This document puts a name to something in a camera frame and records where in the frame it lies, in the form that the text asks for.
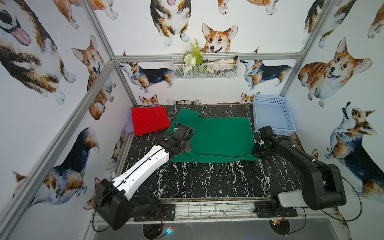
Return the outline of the green t-shirt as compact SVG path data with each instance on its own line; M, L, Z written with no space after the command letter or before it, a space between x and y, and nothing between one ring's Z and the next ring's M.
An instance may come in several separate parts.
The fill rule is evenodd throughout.
M166 134L174 132L176 123L192 127L197 133L190 140L191 151L172 158L174 163L221 164L259 160L252 155L254 136L247 117L202 118L199 112L181 109Z

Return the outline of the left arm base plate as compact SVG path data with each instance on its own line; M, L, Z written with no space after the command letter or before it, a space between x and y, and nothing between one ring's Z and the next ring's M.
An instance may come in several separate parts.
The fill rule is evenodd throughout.
M174 220L176 213L176 205L165 204L155 208L153 213L144 216L134 217L134 222L152 222L164 219Z

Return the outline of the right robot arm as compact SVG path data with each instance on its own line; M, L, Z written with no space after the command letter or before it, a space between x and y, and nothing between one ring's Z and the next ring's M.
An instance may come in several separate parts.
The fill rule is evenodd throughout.
M290 162L301 177L302 188L277 194L283 208L322 210L343 206L347 202L343 180L337 166L324 164L297 147L290 137L276 135L271 127L259 129L260 144L252 154L259 159L279 155Z

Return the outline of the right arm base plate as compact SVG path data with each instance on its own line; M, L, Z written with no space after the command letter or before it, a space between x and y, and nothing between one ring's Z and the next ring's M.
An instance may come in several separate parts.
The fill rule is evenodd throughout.
M254 213L258 218L289 218L297 217L298 213L294 208L285 208L275 200L254 202Z

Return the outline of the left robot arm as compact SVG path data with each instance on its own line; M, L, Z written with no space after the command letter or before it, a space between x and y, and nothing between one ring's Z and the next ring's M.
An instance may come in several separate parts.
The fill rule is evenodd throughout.
M149 152L129 170L109 181L103 179L96 188L95 214L114 231L132 218L158 220L162 218L163 203L154 196L135 198L138 188L162 165L191 150L190 140L195 127L177 123L174 132L163 135Z

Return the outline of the light blue plastic basket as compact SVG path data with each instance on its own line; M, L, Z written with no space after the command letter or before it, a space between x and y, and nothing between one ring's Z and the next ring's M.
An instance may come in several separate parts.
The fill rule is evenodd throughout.
M255 94L253 114L255 132L271 127L276 135L289 137L297 130L285 97Z

